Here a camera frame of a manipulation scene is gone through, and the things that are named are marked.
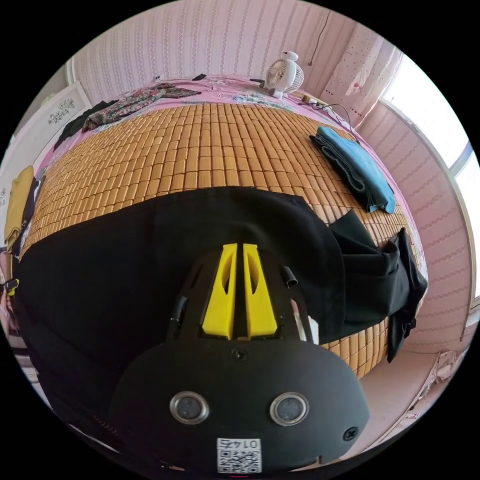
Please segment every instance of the electric fan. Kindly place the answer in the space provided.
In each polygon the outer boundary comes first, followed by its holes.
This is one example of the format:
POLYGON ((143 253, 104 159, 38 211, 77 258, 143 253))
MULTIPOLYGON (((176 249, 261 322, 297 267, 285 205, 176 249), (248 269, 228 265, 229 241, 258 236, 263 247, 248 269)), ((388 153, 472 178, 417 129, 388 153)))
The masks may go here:
POLYGON ((268 93, 276 99, 298 90, 304 81, 304 73, 296 64, 298 59, 299 56, 295 52, 284 51, 281 58, 270 66, 266 80, 260 87, 268 90, 268 93))

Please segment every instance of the blue towel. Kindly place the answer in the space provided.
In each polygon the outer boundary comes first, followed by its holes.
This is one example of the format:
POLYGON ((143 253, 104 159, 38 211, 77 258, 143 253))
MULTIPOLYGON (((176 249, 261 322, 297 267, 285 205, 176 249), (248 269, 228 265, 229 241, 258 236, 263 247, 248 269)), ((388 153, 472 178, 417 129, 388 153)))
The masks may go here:
POLYGON ((310 138, 368 213, 378 209, 394 212, 394 193, 375 160, 361 145, 326 126, 318 127, 316 135, 310 138))

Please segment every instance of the qr code label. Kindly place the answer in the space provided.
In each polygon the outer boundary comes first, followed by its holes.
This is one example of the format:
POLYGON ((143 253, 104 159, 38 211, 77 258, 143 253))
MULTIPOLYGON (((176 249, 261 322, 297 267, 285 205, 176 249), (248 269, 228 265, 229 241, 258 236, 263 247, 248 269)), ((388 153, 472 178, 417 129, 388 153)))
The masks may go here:
POLYGON ((259 438, 217 438, 217 469, 221 474, 259 474, 262 446, 259 438))

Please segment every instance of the power cord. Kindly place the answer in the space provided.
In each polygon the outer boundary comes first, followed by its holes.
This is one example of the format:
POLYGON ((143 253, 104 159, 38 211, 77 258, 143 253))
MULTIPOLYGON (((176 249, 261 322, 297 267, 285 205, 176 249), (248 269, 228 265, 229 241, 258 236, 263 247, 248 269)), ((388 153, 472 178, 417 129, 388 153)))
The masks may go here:
MULTIPOLYGON (((348 127, 350 128, 350 132, 353 136, 353 138, 355 138, 355 141, 360 145, 360 141, 359 139, 357 138, 357 136, 355 135, 353 129, 352 129, 352 122, 350 121, 350 115, 349 115, 349 112, 348 110, 341 104, 341 103, 331 103, 330 105, 318 105, 318 104, 315 104, 315 103, 305 103, 305 102, 300 102, 299 105, 307 105, 309 107, 312 108, 312 110, 324 110, 326 109, 327 107, 342 107, 344 110, 345 110, 345 113, 346 113, 346 117, 348 118, 348 127)), ((337 118, 333 118, 331 115, 328 115, 331 119, 335 120, 335 122, 337 122, 341 127, 343 127, 343 125, 338 121, 337 118)))
POLYGON ((311 66, 314 64, 314 56, 315 56, 315 54, 317 53, 317 48, 319 47, 320 37, 322 36, 322 33, 324 32, 325 27, 327 26, 327 23, 328 23, 328 21, 329 21, 329 17, 330 17, 330 13, 331 13, 331 12, 332 12, 331 10, 328 11, 328 14, 327 14, 326 20, 325 20, 325 24, 323 25, 323 27, 322 27, 321 30, 320 30, 320 33, 318 34, 318 38, 316 39, 316 47, 315 47, 315 50, 313 51, 313 55, 311 56, 311 59, 310 59, 310 61, 308 62, 308 66, 309 66, 309 67, 311 67, 311 66))

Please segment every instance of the white curtain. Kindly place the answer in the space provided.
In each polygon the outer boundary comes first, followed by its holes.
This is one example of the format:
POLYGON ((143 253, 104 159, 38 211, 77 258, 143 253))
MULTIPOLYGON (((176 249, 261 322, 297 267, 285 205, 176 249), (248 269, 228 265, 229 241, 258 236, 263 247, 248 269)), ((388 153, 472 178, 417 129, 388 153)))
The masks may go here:
MULTIPOLYGON (((358 127, 394 79, 403 53, 366 26, 357 24, 320 98, 341 104, 358 127)), ((333 109, 343 118, 343 108, 333 109)))

